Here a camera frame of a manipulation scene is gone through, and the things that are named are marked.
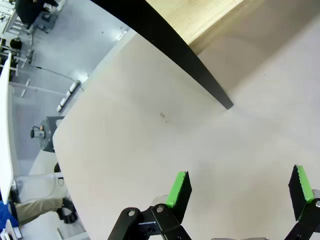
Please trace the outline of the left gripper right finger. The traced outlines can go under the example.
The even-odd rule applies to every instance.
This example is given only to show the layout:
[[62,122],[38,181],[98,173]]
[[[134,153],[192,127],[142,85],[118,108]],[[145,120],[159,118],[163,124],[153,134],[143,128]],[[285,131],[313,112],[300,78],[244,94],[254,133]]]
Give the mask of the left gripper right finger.
[[320,191],[310,185],[302,165],[294,165],[288,183],[296,223],[287,240],[309,240],[320,232]]

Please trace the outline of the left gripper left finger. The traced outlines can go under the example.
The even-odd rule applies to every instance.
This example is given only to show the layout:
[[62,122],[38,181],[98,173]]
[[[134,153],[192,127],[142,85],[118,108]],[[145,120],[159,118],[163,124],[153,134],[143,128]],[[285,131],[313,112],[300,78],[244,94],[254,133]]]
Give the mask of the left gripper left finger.
[[178,172],[164,203],[140,211],[127,207],[120,213],[109,240],[148,240],[160,235],[164,240],[189,240],[181,225],[192,193],[189,173]]

